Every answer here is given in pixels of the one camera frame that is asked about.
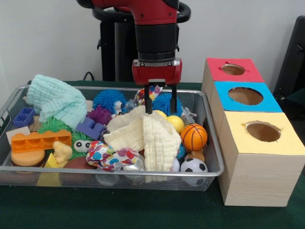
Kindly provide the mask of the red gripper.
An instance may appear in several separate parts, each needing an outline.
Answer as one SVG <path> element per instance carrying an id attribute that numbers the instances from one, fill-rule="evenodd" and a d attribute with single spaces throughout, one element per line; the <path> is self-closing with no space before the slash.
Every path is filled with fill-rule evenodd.
<path id="1" fill-rule="evenodd" d="M 152 100 L 150 98 L 150 83 L 165 83 L 172 89 L 171 113 L 177 112 L 177 87 L 181 80 L 183 62 L 174 59 L 169 62 L 143 62 L 135 59 L 132 62 L 132 74 L 138 85 L 144 86 L 145 112 L 152 114 Z"/>

